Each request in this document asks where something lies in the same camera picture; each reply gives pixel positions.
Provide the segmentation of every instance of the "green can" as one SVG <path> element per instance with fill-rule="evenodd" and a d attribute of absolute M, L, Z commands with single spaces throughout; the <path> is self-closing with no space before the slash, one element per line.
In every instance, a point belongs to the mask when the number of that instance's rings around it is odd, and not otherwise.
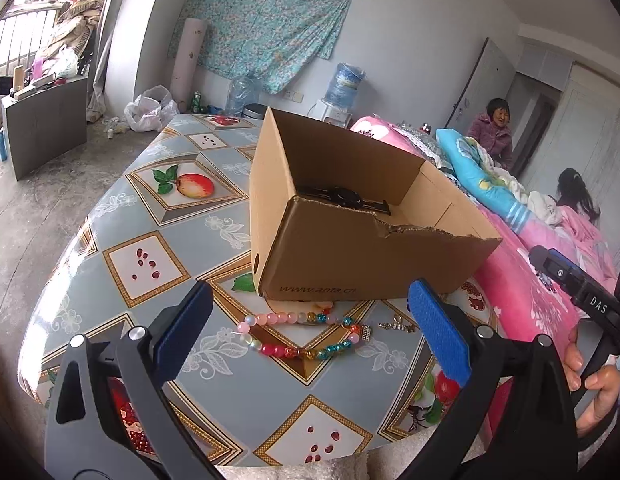
<path fill-rule="evenodd" d="M 199 114 L 201 112 L 201 94 L 194 92 L 192 94 L 192 113 Z"/>

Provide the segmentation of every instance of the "white plastic bag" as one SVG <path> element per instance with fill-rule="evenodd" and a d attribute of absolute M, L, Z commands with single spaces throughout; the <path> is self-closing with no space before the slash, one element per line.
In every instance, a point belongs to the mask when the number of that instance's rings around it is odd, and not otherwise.
<path fill-rule="evenodd" d="M 53 58 L 54 64 L 45 70 L 46 74 L 54 72 L 57 77 L 76 77 L 78 74 L 78 57 L 73 48 L 61 47 Z"/>
<path fill-rule="evenodd" d="M 165 86 L 155 86 L 128 103 L 123 111 L 125 120 L 135 132 L 160 132 L 179 113 L 172 94 Z"/>

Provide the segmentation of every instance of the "watch face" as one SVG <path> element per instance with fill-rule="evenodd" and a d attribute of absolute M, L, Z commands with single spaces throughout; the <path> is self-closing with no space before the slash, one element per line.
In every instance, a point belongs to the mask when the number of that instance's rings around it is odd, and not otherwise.
<path fill-rule="evenodd" d="M 343 204 L 347 207 L 358 207 L 361 205 L 361 197 L 359 193 L 347 189 L 346 187 L 335 187 L 331 195 L 338 204 Z"/>

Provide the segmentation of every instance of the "silver screw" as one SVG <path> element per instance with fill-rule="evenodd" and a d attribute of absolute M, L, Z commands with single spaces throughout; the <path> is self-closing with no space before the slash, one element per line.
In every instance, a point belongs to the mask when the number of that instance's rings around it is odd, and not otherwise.
<path fill-rule="evenodd" d="M 541 346 L 552 346 L 552 339 L 549 335 L 541 334 L 536 340 L 539 341 Z"/>
<path fill-rule="evenodd" d="M 78 348 L 85 342 L 85 336 L 83 334 L 77 334 L 70 339 L 70 346 L 72 348 Z"/>
<path fill-rule="evenodd" d="M 145 328 L 142 326 L 135 326 L 132 330 L 130 330 L 130 332 L 128 332 L 128 336 L 133 341 L 141 339 L 145 336 Z"/>
<path fill-rule="evenodd" d="M 481 339 L 490 339 L 494 335 L 494 330 L 487 325 L 479 325 L 476 333 Z"/>

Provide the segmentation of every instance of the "teal floral fabric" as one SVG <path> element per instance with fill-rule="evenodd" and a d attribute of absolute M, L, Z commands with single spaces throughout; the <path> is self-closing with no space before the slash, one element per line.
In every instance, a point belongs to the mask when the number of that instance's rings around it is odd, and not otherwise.
<path fill-rule="evenodd" d="M 186 18 L 207 20 L 198 64 L 230 79 L 254 70 L 274 94 L 314 56 L 330 58 L 350 1 L 187 0 L 168 55 L 176 55 Z"/>

